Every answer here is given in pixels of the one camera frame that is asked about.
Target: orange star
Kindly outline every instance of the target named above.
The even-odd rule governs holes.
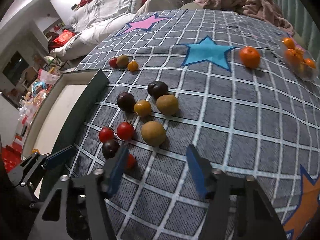
[[[300,165],[301,195],[294,213],[284,223],[284,231],[291,233],[291,240],[296,240],[305,225],[313,218],[319,206],[320,179],[314,181]]]

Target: brown blanket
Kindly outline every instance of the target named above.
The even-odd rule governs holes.
[[[283,18],[281,9],[273,0],[195,0],[204,9],[231,10],[262,21],[270,22],[291,36],[293,26]]]

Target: green headboard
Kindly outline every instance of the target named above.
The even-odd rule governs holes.
[[[274,0],[320,67],[320,31],[300,0]]]

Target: gray plaid tablecloth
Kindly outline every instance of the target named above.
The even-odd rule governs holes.
[[[147,19],[144,14],[134,21]],[[208,202],[201,199],[186,163],[185,150],[196,145],[199,153],[234,176],[254,175],[284,224],[299,208],[302,176],[317,181],[319,173],[319,86],[303,82],[285,67],[280,40],[285,35],[268,23],[228,11],[173,10],[157,13],[170,17],[150,30],[124,33],[124,26],[99,44],[77,70],[102,68],[110,84],[97,98],[75,141],[76,157],[66,166],[71,176],[84,176],[104,164],[98,133],[114,130],[123,120],[132,121],[137,134],[129,151],[138,167],[123,175],[116,195],[106,200],[118,239],[197,239]],[[206,36],[218,45],[245,45],[261,53],[260,68],[248,71],[236,49],[227,53],[231,71],[208,61],[181,66],[188,47]],[[113,70],[112,57],[126,54],[139,70]],[[172,116],[160,114],[148,95],[154,80],[168,84],[180,103]],[[152,115],[140,119],[116,105],[121,92],[152,104]],[[143,123],[157,120],[167,140],[159,147],[145,144]],[[234,210],[226,239],[231,239]]]

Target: television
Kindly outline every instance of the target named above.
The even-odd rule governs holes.
[[[16,52],[9,63],[5,66],[3,74],[10,80],[15,86],[18,84],[19,79],[21,78],[22,72],[29,67],[29,64],[25,59],[20,55],[19,52]]]

